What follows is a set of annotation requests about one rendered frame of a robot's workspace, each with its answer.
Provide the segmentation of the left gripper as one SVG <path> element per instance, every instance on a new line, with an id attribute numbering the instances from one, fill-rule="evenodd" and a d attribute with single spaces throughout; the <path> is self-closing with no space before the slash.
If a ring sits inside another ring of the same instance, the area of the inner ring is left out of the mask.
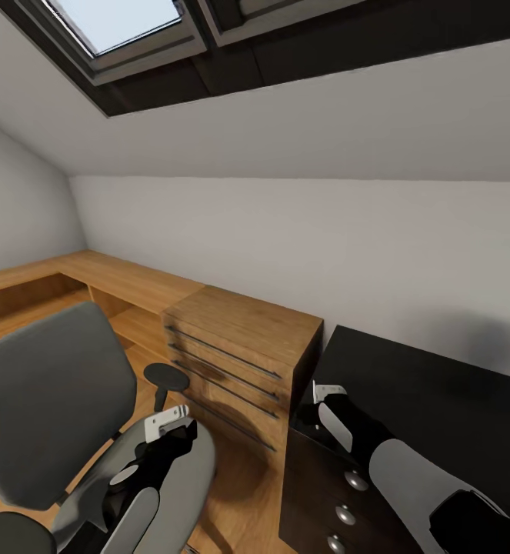
<path id="1" fill-rule="evenodd" d="M 146 452 L 156 450 L 164 454 L 168 460 L 168 469 L 172 466 L 174 459 L 188 454 L 192 450 L 192 441 L 198 438 L 198 419 L 194 419 L 189 427 L 179 426 L 169 430 L 160 439 L 147 443 L 144 441 L 135 448 L 136 459 L 141 458 Z"/>

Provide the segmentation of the swivel chair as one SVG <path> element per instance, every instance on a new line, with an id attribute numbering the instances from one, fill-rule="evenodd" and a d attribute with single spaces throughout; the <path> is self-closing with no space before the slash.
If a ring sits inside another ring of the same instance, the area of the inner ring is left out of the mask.
<path id="1" fill-rule="evenodd" d="M 157 385 L 154 415 L 168 391 L 189 377 L 165 363 L 144 368 Z M 0 337 L 0 501 L 26 510 L 60 511 L 50 530 L 18 512 L 0 513 L 0 554 L 59 554 L 84 522 L 107 532 L 102 501 L 108 484 L 136 459 L 145 419 L 134 414 L 137 377 L 95 301 L 83 301 Z M 163 429 L 187 426 L 186 416 Z M 133 554 L 199 554 L 187 541 L 205 508 L 217 469 L 214 437 L 200 420 L 192 450 L 174 459 L 155 518 Z M 114 443 L 67 493 L 72 480 L 112 438 Z"/>

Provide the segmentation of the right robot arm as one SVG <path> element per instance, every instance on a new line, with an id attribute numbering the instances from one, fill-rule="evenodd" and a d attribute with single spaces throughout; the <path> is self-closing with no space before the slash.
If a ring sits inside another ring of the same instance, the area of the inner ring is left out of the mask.
<path id="1" fill-rule="evenodd" d="M 354 405 L 340 385 L 315 385 L 304 425 L 326 428 L 396 511 L 422 554 L 510 554 L 510 518 Z"/>

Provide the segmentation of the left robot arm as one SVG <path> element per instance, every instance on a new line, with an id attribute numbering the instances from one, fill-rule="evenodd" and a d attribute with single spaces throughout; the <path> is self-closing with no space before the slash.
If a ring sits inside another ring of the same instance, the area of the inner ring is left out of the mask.
<path id="1" fill-rule="evenodd" d="M 109 484 L 102 501 L 107 532 L 84 522 L 59 554 L 133 554 L 155 518 L 159 488 L 174 459 L 192 450 L 198 438 L 197 421 L 166 432 L 163 427 L 190 416 L 181 404 L 145 419 L 146 441 L 135 448 L 131 461 Z"/>

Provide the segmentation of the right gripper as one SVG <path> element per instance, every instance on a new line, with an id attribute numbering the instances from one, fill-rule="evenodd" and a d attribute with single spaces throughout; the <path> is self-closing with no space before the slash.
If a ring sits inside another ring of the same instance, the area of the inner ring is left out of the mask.
<path id="1" fill-rule="evenodd" d="M 316 425 L 325 428 L 318 419 L 318 406 L 319 403 L 302 403 L 301 408 L 296 409 L 297 418 L 301 419 L 304 425 Z"/>

